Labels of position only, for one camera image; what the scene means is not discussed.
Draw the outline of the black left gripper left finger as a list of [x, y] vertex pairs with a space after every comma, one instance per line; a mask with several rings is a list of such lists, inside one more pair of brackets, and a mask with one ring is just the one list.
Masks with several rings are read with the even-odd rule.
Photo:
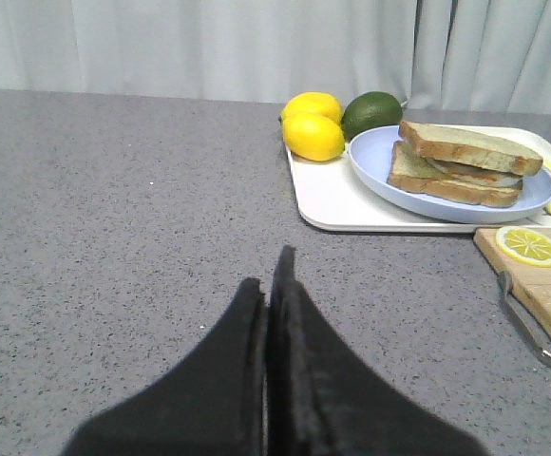
[[256, 278], [153, 385], [86, 421], [65, 455], [260, 455], [267, 308]]

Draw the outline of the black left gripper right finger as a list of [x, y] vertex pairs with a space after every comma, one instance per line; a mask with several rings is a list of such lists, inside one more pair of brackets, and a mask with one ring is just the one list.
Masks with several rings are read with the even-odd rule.
[[369, 368], [295, 278], [282, 248], [266, 351], [271, 455], [485, 455], [470, 434], [424, 410]]

